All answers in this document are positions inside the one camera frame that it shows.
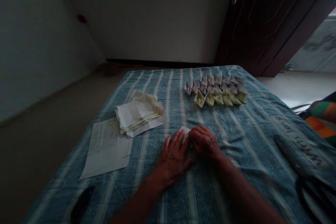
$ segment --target left hand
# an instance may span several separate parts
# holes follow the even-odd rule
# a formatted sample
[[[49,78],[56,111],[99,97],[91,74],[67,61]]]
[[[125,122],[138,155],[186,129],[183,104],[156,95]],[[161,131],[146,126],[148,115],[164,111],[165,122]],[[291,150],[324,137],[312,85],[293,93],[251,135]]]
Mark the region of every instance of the left hand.
[[[190,140],[187,137],[182,145],[183,136],[184,130],[178,130],[173,139],[171,136],[166,139],[156,168],[150,175],[162,190],[171,187],[195,162],[193,158],[185,160]]]

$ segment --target hand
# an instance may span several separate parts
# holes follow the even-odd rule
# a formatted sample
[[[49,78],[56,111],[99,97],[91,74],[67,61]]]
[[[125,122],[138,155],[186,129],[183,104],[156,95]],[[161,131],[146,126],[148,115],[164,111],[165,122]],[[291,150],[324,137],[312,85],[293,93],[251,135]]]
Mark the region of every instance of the hand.
[[[215,135],[205,126],[201,125],[191,129],[189,136],[195,153],[211,164],[217,164],[227,158],[220,150]]]
[[[150,175],[162,190],[172,186],[183,173],[195,162],[193,158],[185,160],[189,147],[189,137],[182,145],[184,130],[177,131],[174,138],[169,136],[159,157],[155,170]]]

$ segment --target bed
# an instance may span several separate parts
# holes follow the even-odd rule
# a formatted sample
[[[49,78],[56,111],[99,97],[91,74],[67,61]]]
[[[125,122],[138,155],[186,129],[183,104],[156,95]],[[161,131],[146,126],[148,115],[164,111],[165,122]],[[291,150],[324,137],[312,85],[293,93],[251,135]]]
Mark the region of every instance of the bed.
[[[185,81],[201,75],[234,74],[245,79],[248,104],[199,108],[184,91]],[[133,139],[129,165],[121,170],[79,180],[85,165],[92,125],[115,117],[114,107],[129,102],[135,90],[157,95],[168,116],[165,125]],[[164,139],[181,126],[205,125],[217,137],[221,150],[289,223],[309,223],[295,191],[297,174],[279,150],[274,138],[289,141],[300,137],[323,161],[294,153],[305,160],[304,168],[318,172],[330,186],[336,185],[336,152],[279,98],[239,66],[214,66],[175,70],[128,72],[87,127],[78,144],[59,168],[43,194],[32,206],[25,223],[67,223],[77,199],[88,186],[95,186],[81,223],[108,223],[153,171]],[[191,149],[189,156],[195,156]],[[235,223],[231,205],[216,171],[201,160],[160,198],[149,223]]]

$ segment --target baseboard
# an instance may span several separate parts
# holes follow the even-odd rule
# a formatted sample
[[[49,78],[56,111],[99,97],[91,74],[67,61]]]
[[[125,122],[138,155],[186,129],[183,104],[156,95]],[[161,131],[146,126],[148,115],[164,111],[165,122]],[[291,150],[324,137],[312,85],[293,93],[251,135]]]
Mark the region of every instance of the baseboard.
[[[198,68],[212,67],[213,64],[190,63],[190,62],[172,62],[172,61],[143,61],[134,59],[106,59],[108,62],[115,62],[123,65],[143,65],[144,67],[164,67],[164,68]]]
[[[30,105],[29,107],[22,109],[21,111],[17,112],[16,114],[0,121],[0,128],[5,126],[6,124],[10,123],[11,121],[15,120],[16,118],[20,117],[22,114],[24,113],[28,113],[31,110],[33,110],[36,106],[40,105],[41,103],[50,100],[51,98],[55,97],[56,95],[58,95],[59,93],[62,93],[64,90],[69,89],[70,87],[72,87],[73,85],[77,84],[78,82],[82,81],[83,79],[87,78],[88,76],[90,76],[91,74],[93,74],[94,72],[96,72],[97,70],[92,71],[91,73],[85,75],[84,77],[80,78],[79,80],[76,80],[73,83],[70,83],[69,85],[63,87],[62,89],[42,98],[41,100],[33,103],[32,105]]]

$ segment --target floor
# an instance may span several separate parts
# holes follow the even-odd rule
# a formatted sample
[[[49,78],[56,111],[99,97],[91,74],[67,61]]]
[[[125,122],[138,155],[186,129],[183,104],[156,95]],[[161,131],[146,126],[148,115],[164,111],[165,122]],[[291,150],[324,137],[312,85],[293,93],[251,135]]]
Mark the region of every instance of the floor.
[[[290,108],[322,100],[336,91],[336,73],[284,71],[275,78],[257,79]]]
[[[18,223],[25,217],[129,70],[137,69],[124,68],[111,77],[96,72],[0,128],[1,223]],[[289,107],[336,90],[336,74],[285,72],[258,79]]]

